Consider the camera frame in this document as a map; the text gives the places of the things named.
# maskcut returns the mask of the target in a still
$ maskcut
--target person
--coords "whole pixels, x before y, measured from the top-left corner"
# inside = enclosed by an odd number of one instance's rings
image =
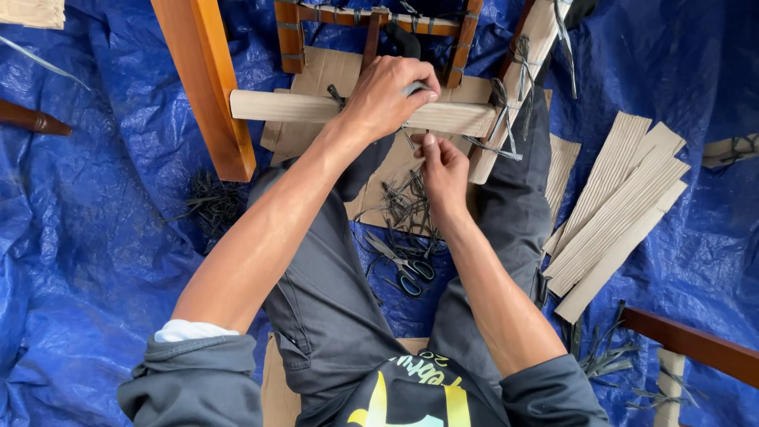
[[[430,89],[403,94],[414,81]],[[261,425],[260,387],[250,378],[255,340],[245,333],[262,306],[287,384],[301,395],[296,425],[608,425],[534,304],[550,227],[547,108],[535,90],[528,137],[516,137],[524,158],[498,159],[478,188],[477,222],[465,200],[467,157],[445,138],[413,136],[430,214],[459,274],[426,349],[411,355],[393,337],[354,249],[343,206],[351,192],[336,188],[373,141],[440,95],[431,64],[383,56],[300,158],[259,177],[254,203],[119,387],[127,417],[136,426]],[[373,172],[353,170],[364,181]]]

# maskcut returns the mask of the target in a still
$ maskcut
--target blue tarp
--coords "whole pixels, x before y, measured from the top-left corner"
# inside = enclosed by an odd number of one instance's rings
[[[411,2],[437,14],[461,1],[421,3]],[[402,11],[398,2],[383,4]],[[495,74],[522,4],[485,1],[467,74]],[[287,87],[272,1],[220,5],[240,87]],[[681,157],[693,166],[685,195],[591,304],[584,351],[591,328],[609,326],[618,299],[759,349],[757,160],[723,173],[698,167],[705,142],[759,131],[757,22],[752,0],[601,0],[571,32],[577,100],[557,50],[547,82],[554,89],[551,130],[583,144],[560,220],[618,110],[665,122],[688,141]],[[315,29],[307,28],[314,46],[363,49],[360,29],[325,26],[312,40]],[[0,24],[0,36],[91,88],[0,46],[0,98],[74,128],[62,138],[0,125],[0,425],[129,425],[115,389],[202,261],[200,231],[164,219],[185,212],[190,177],[211,166],[209,156],[147,0],[71,0],[65,30]],[[429,59],[446,45],[423,42]],[[262,127],[250,123],[256,146]],[[257,146],[257,159],[266,165],[270,153]],[[387,270],[371,277],[397,335],[429,333],[444,277],[454,274],[450,258],[435,262],[441,278],[421,302],[379,280]],[[251,331],[262,336],[265,318]],[[614,425],[651,425],[651,410],[629,410],[625,402],[646,403],[633,388],[656,390],[656,344],[615,334],[616,345],[627,340],[644,346],[632,356],[635,368],[609,375],[619,388],[594,387]],[[708,398],[683,409],[684,424],[759,425],[757,390],[696,362],[686,365],[685,380]]]

